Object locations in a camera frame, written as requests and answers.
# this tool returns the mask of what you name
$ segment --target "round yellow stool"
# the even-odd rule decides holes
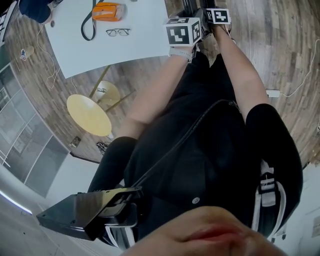
[[[107,113],[91,98],[73,94],[66,101],[73,120],[85,131],[97,136],[107,136],[112,125]]]

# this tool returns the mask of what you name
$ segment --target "white wristband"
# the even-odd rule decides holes
[[[192,53],[189,53],[185,50],[182,50],[182,49],[177,49],[177,48],[170,48],[170,51],[169,51],[169,56],[171,55],[178,55],[178,56],[183,56],[185,57],[189,63],[191,63],[192,59],[193,59],[193,54]]]

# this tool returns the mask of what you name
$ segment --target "black strap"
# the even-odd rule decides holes
[[[93,40],[95,37],[96,37],[96,26],[95,26],[95,20],[92,19],[92,27],[93,27],[93,34],[92,34],[92,37],[91,39],[89,39],[86,34],[85,34],[85,31],[84,31],[84,26],[85,24],[87,23],[88,20],[90,20],[90,18],[92,18],[92,11],[93,9],[95,8],[96,6],[96,0],[92,0],[92,10],[90,11],[90,13],[88,14],[87,17],[85,17],[84,21],[82,22],[82,25],[81,25],[81,34],[83,36],[83,38],[87,41],[91,41]]]
[[[160,160],[158,160],[148,171],[145,172],[142,177],[140,177],[132,186],[131,188],[141,186],[142,183],[146,181],[150,176],[152,176],[154,173],[156,173],[159,169],[156,169],[155,167],[159,165],[167,156],[169,156],[174,150],[179,148],[190,136],[193,134],[193,132],[196,130],[196,128],[199,126],[201,121],[205,118],[205,116],[208,114],[208,112],[217,106],[219,103],[228,103],[232,107],[237,107],[238,105],[230,100],[226,99],[219,99],[215,103],[213,103],[203,114],[201,114],[197,120],[193,123],[193,125],[189,128],[189,130],[186,132],[186,134],[178,141],[177,144],[175,144]]]

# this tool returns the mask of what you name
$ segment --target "eyeglasses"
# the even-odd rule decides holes
[[[107,32],[107,34],[110,37],[115,37],[117,35],[117,33],[120,36],[126,37],[126,36],[129,36],[130,30],[131,29],[129,29],[129,28],[115,28],[115,29],[108,29],[105,32]]]

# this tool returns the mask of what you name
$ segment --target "glass wall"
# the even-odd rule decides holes
[[[35,112],[8,65],[0,72],[0,164],[46,197],[69,151]]]

